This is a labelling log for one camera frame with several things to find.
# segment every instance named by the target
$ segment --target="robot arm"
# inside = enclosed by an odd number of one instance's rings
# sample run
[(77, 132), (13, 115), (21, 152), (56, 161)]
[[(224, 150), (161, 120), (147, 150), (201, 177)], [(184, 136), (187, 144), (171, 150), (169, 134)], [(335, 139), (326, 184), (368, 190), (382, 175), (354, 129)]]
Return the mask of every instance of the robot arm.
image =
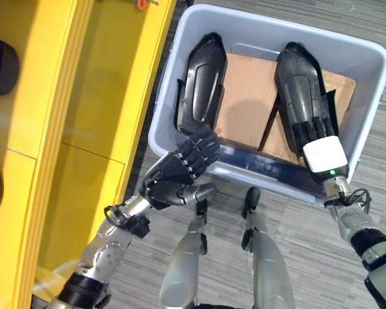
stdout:
[(317, 60), (300, 43), (291, 42), (280, 53), (275, 72), (286, 138), (302, 156), (314, 181), (323, 185), (325, 203), (369, 271), (365, 285), (380, 308), (386, 308), (386, 235), (369, 216), (366, 189), (352, 192), (349, 166), (338, 138), (334, 91), (326, 93)]
[(106, 219), (97, 235), (83, 250), (59, 296), (47, 308), (103, 308), (110, 300), (109, 282), (133, 237), (144, 238), (150, 231), (148, 213), (202, 201), (215, 191), (213, 183), (194, 185), (194, 180), (217, 160), (219, 147), (210, 126), (203, 127), (147, 172), (134, 198), (106, 207)]

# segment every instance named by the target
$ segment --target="yellow panel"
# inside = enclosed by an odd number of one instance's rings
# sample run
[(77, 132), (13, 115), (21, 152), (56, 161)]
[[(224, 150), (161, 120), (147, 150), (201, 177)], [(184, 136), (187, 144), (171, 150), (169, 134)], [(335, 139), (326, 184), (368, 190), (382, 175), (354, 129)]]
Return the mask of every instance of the yellow panel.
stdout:
[(77, 260), (114, 203), (124, 165), (62, 144), (57, 160), (39, 266), (55, 270)]
[(0, 147), (4, 185), (0, 205), (0, 309), (16, 308), (12, 291), (17, 285), (16, 272), (34, 167), (34, 159)]
[(0, 39), (15, 48), (21, 65), (16, 87), (0, 97), (0, 145), (33, 158), (73, 6), (71, 0), (0, 0)]
[[(0, 39), (10, 43), (21, 60), (15, 89), (0, 97), (0, 145), (36, 158), (33, 174), (18, 166), (12, 169), (13, 177), (22, 182), (12, 194), (28, 200), (12, 205), (20, 213), (8, 231), (18, 247), (6, 251), (14, 263), (0, 264), (0, 282), (12, 282), (0, 285), (0, 295), (7, 297), (5, 303), (0, 300), (0, 309), (30, 306), (62, 126), (92, 3), (0, 0)], [(7, 224), (6, 216), (0, 216), (0, 227)], [(6, 261), (2, 252), (0, 261)]]
[(131, 166), (175, 1), (95, 5), (63, 141)]

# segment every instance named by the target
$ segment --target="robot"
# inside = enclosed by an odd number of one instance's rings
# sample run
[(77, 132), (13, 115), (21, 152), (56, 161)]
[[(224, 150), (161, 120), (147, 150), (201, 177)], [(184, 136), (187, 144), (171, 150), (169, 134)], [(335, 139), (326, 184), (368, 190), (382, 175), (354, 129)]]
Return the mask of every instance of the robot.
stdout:
[[(106, 207), (106, 219), (97, 235), (83, 250), (74, 273), (47, 309), (103, 308), (111, 297), (109, 282), (133, 237), (143, 238), (149, 233), (147, 216), (171, 205), (190, 203), (197, 205), (196, 217), (173, 253), (160, 291), (160, 308), (229, 309), (195, 303), (199, 256), (207, 251), (203, 233), (206, 198), (216, 187), (212, 183), (196, 186), (194, 180), (217, 160), (218, 149), (216, 134), (204, 127), (149, 170), (135, 197)], [(307, 160), (313, 170), (315, 159)], [(332, 166), (330, 171), (339, 167)], [(386, 308), (386, 235), (368, 215), (363, 189), (352, 192), (345, 176), (332, 175), (322, 183), (329, 199), (326, 207), (338, 223), (341, 237), (350, 242), (369, 271), (366, 287), (380, 308)], [(242, 247), (253, 254), (254, 308), (292, 309), (295, 302), (283, 257), (255, 212), (259, 195), (257, 188), (248, 191), (242, 213), (247, 220)]]
[[(314, 181), (327, 196), (324, 206), (369, 272), (365, 286), (386, 309), (386, 235), (369, 216), (366, 189), (353, 191), (349, 166), (338, 138), (331, 93), (326, 93), (317, 61), (303, 45), (289, 43), (275, 74), (280, 115), (291, 149), (302, 156)], [(139, 193), (123, 204), (105, 208), (106, 219), (83, 250), (80, 263), (48, 309), (103, 308), (110, 300), (109, 282), (133, 237), (149, 233), (148, 215), (171, 205), (196, 204), (196, 216), (175, 249), (160, 291), (161, 309), (233, 309), (196, 304), (199, 256), (207, 252), (203, 228), (212, 183), (194, 180), (217, 160), (220, 145), (210, 126), (203, 126), (145, 175)], [(246, 220), (242, 248), (253, 255), (254, 309), (294, 309), (295, 301), (283, 257), (255, 212), (258, 188), (251, 188), (242, 217)]]

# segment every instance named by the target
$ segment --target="orange object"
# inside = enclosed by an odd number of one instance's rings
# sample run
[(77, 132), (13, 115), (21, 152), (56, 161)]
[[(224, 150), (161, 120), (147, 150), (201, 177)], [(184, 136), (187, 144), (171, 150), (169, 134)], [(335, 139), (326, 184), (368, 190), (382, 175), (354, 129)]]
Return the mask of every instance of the orange object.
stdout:
[(137, 0), (137, 8), (141, 11), (144, 11), (147, 6), (147, 0)]

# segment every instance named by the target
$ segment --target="gray carpet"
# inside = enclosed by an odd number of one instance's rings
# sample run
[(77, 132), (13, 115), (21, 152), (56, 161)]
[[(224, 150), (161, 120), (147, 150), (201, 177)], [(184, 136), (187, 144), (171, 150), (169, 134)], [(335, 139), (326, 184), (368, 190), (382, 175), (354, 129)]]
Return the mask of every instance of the gray carpet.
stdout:
[[(196, 3), (236, 8), (346, 33), (386, 48), (386, 0), (197, 0)], [(184, 2), (180, 1), (163, 52), (162, 66), (183, 9)], [(127, 196), (132, 195), (139, 184), (139, 175), (157, 160), (147, 145), (155, 94), (156, 88)], [(244, 220), (239, 213), (247, 187), (209, 175), (202, 181), (214, 182), (219, 191), (208, 211), (209, 253), (201, 259), (199, 302), (251, 308), (252, 260), (240, 248)], [(386, 88), (353, 178), (353, 187), (370, 190), (371, 215), (386, 233)], [(338, 228), (327, 211), (266, 191), (262, 192), (259, 211), (264, 214), (269, 233), (288, 266), (297, 308), (376, 308), (363, 284), (366, 271), (352, 248), (340, 239)], [(193, 215), (192, 209), (173, 207), (151, 217), (152, 232), (143, 241), (133, 242), (124, 265), (111, 282), (113, 299), (107, 308), (158, 307), (161, 280), (172, 250)]]

